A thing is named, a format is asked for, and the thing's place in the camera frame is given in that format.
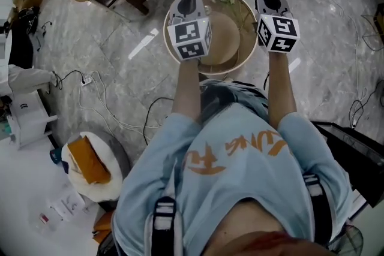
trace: white machine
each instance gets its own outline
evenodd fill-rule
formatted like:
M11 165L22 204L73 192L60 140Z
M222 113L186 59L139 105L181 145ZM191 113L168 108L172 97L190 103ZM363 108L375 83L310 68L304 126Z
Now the white machine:
M255 0L257 34L267 52L290 53L300 40L299 22L286 0Z
M175 0L169 16L168 33L179 59L207 56L212 29L203 0Z

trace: marble floor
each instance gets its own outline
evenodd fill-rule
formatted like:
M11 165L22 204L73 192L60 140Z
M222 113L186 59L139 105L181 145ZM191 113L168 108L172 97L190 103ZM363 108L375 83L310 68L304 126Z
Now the marble floor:
M124 1L115 10L123 19L93 4L73 0L44 0L40 24L51 21L43 48L35 54L35 66L56 71L64 77L72 70L84 74L99 71L106 86L107 105L115 118L133 126L143 125L150 104L159 96L173 97L178 65L168 55L161 30L164 17L173 0L147 0L148 16L141 15ZM254 0L246 0L253 5ZM345 17L335 2L339 3ZM356 22L359 36L372 28L362 14L373 14L374 0L288 0L299 20L301 42L289 56L300 64L291 72L299 112L310 119L333 121L348 126L348 112L364 87L371 92L378 79L384 78L384 53L372 52L360 40L355 56ZM141 39L156 28L160 34L135 57L128 58ZM262 87L268 72L268 55L260 47L251 59L234 74L234 78ZM103 127L104 120L92 110L79 106L80 76L71 74L63 90L53 89L46 100L59 119L53 126L54 136L65 143L78 129ZM102 84L97 79L101 94ZM135 162L145 148L143 136L122 128L98 100L94 84L81 90L81 105L98 110L116 138ZM159 101L149 116L150 125L161 124L169 114L172 102ZM364 108L357 130L383 143L384 109L373 95ZM155 129L147 129L151 137Z

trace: round basket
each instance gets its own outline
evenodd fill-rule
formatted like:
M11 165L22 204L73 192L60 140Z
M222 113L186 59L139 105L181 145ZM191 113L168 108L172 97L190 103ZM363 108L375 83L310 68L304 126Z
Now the round basket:
M224 4L220 1L212 2L211 0L203 0L203 3L209 6L212 11L223 13L229 16L238 26L240 33L240 45L238 51L225 63L219 65L203 65L199 64L199 72L207 75L222 75L237 70L244 65L253 54L257 46L258 37L254 32L254 23L256 18L253 10L244 0L235 0L233 5ZM171 57L178 63L180 60L173 50L172 43L168 34L169 11L166 15L163 25L163 37L167 50Z

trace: small box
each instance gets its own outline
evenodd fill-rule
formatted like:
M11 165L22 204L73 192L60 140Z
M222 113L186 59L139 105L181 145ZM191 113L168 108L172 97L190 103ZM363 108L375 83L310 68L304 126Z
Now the small box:
M260 14L257 34L267 52L290 53L300 40L299 22L283 16Z
M208 55L212 38L208 17L168 26L168 33L181 61Z

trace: black strap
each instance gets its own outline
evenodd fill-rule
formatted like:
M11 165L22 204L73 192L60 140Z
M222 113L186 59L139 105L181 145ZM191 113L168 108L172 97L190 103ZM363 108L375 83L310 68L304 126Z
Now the black strap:
M153 215L151 256L174 255L175 215L176 201L172 197L164 196L157 200Z
M325 246L332 236L332 215L328 198L317 175L306 174L304 181L311 195L315 227L314 241Z

